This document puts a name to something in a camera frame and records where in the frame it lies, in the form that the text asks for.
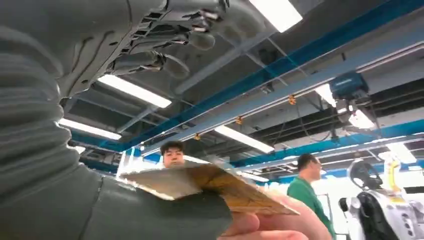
man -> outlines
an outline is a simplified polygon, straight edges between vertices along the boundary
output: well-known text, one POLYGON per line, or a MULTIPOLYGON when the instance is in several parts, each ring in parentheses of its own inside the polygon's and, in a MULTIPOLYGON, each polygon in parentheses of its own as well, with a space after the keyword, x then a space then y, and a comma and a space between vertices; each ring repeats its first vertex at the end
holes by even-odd
POLYGON ((160 147, 163 157, 163 166, 167 169, 181 167, 184 160, 184 144, 181 141, 169 141, 160 147))
POLYGON ((332 222, 324 213, 323 206, 318 200, 311 183, 321 179, 321 162, 312 154, 303 154, 297 160, 297 176, 288 187, 287 195, 305 203, 312 209, 321 222, 327 227, 333 239, 336 234, 332 222))

green shirt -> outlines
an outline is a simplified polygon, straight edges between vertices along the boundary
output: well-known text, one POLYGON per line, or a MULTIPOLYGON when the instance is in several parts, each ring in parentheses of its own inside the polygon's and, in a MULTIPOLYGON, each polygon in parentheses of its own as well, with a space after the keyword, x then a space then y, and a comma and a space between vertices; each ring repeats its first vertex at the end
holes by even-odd
POLYGON ((336 233, 334 231, 333 224, 324 213, 323 205, 321 204, 320 200, 318 200, 314 189, 307 181, 300 177, 296 177, 290 183, 290 186, 287 190, 287 195, 303 202, 310 209, 312 209, 321 222, 327 227, 332 238, 336 239, 336 233))

human finger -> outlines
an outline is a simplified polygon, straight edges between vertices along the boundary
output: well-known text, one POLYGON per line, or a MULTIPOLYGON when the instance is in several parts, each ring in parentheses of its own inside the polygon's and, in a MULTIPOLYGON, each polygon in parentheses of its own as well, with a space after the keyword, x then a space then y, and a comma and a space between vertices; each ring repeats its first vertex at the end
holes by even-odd
POLYGON ((331 240, 331 235, 326 226, 303 202, 281 193, 271 193, 272 197, 297 211, 300 215, 260 215, 260 231, 292 230, 305 234, 310 240, 331 240))
POLYGON ((232 224, 222 236, 253 233, 259 228, 259 219, 253 213, 232 213, 232 224))
POLYGON ((222 236, 218 240, 308 240, 308 238, 297 231, 255 231, 235 236, 222 236))

card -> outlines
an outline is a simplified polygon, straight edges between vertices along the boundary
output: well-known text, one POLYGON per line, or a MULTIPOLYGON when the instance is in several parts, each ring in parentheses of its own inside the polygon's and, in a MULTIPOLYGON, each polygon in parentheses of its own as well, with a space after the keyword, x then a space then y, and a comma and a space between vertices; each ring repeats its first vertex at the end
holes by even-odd
POLYGON ((131 172, 120 177, 165 200, 210 191, 221 195, 233 212, 266 215, 298 214, 273 200, 256 185, 214 164, 131 172))

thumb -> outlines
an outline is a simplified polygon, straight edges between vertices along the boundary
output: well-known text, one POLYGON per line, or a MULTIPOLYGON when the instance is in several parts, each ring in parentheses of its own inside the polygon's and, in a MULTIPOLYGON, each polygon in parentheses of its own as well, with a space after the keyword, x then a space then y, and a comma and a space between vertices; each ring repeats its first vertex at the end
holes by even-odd
POLYGON ((222 236, 217 240, 308 240, 298 231, 255 231, 236 236, 222 236))

